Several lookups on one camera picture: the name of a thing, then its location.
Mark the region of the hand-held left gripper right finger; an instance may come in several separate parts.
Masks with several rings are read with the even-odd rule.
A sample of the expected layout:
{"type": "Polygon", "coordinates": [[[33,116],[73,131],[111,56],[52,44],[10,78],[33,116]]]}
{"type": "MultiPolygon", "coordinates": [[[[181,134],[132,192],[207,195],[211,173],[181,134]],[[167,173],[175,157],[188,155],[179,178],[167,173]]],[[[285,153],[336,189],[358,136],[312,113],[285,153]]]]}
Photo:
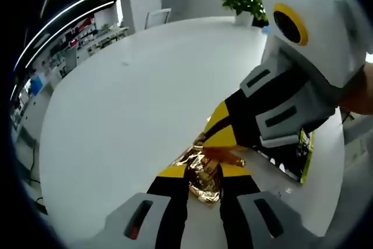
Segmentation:
{"type": "Polygon", "coordinates": [[[220,163],[221,201],[228,248],[315,248],[320,238],[302,225],[298,212],[260,191],[249,170],[220,163]]]}

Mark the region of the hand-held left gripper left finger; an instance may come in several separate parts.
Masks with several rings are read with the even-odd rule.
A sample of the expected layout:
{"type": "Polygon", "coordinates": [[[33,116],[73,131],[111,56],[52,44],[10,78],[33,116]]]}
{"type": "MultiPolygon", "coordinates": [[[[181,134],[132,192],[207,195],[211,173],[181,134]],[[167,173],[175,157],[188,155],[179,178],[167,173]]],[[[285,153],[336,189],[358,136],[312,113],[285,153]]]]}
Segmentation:
{"type": "Polygon", "coordinates": [[[187,166],[161,171],[146,193],[139,192],[110,213],[102,248],[180,248],[187,219],[187,166]]]}

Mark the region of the person's right hand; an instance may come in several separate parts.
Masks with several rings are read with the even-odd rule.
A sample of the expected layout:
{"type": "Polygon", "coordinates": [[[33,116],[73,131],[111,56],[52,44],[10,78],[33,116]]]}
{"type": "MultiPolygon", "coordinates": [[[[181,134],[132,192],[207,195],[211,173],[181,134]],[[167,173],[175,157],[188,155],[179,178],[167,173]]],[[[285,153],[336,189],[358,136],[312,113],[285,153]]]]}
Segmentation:
{"type": "Polygon", "coordinates": [[[372,83],[372,63],[366,62],[363,77],[339,106],[349,112],[372,115],[372,83]]]}

